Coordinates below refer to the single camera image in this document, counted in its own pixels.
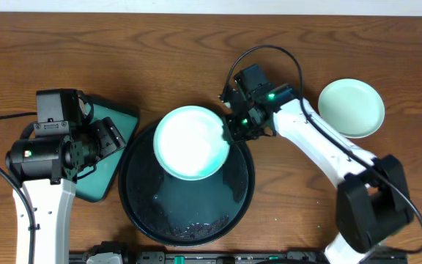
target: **wooden table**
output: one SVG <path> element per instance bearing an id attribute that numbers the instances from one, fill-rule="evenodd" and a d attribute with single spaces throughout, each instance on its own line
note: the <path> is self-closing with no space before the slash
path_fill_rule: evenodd
<path id="1" fill-rule="evenodd" d="M 141 128 L 184 105 L 224 113 L 216 95 L 232 62 L 260 44 L 281 45 L 299 59 L 314 107 L 323 87 L 339 78 L 358 78 L 377 89 L 386 107 L 384 124 L 354 142 L 401 160 L 422 211 L 422 18 L 0 13 L 0 115 L 35 111 L 37 90 L 60 87 L 138 106 Z M 282 54 L 261 51 L 241 67 L 255 62 L 275 84 L 298 84 L 295 67 Z M 32 120 L 0 121 L 0 166 Z M 325 247 L 337 233 L 329 180 L 282 138 L 248 145 L 256 169 L 248 212 L 222 239 L 186 250 Z M 74 201 L 70 249 L 113 240 L 133 249 L 184 250 L 164 249 L 142 235 L 125 215 L 116 183 L 103 202 Z M 389 241 L 419 246 L 418 222 Z M 12 191 L 0 177 L 0 263 L 15 262 L 15 243 Z M 422 263 L 422 254 L 410 263 Z"/>

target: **white backdrop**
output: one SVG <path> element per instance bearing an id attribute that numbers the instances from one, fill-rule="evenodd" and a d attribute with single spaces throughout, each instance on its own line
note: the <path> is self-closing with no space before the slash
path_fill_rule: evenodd
<path id="1" fill-rule="evenodd" d="M 422 16 L 422 0 L 0 0 L 0 11 Z"/>

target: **dark round plate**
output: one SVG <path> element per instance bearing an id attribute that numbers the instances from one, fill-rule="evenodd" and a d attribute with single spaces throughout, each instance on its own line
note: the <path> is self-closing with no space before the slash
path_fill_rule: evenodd
<path id="1" fill-rule="evenodd" d="M 243 217 L 253 195 L 255 171 L 247 145 L 232 145 L 215 174 L 180 180 L 155 158 L 156 126 L 142 131 L 122 159 L 119 194 L 126 214 L 145 235 L 169 246 L 199 246 L 224 236 Z"/>

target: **wood grain surface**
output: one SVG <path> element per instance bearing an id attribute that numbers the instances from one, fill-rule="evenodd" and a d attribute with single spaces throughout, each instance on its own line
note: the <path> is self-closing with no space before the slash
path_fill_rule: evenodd
<path id="1" fill-rule="evenodd" d="M 224 113 L 216 96 L 232 62 L 260 44 L 281 45 L 297 57 L 315 108 L 323 87 L 339 78 L 366 81 L 381 94 L 384 124 L 354 142 L 400 159 L 422 211 L 422 18 L 0 13 L 0 114 L 35 111 L 37 90 L 60 87 L 139 107 L 141 128 L 190 104 Z M 298 84 L 285 56 L 261 51 L 241 67 L 255 62 L 274 83 Z M 0 121 L 0 166 L 32 120 Z M 337 233 L 330 181 L 285 139 L 248 145 L 256 169 L 248 212 L 225 237 L 186 251 L 325 247 Z M 132 249 L 185 251 L 142 235 L 122 209 L 116 182 L 103 202 L 74 201 L 70 249 L 112 240 Z M 421 241 L 416 221 L 388 244 L 413 249 Z M 12 192 L 0 177 L 0 263 L 15 262 L 15 243 Z M 410 263 L 422 263 L 422 254 Z"/>

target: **white wall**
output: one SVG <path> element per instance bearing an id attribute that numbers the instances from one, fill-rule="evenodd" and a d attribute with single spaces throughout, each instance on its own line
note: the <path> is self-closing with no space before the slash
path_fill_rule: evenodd
<path id="1" fill-rule="evenodd" d="M 422 0 L 0 0 L 0 11 L 422 16 Z"/>

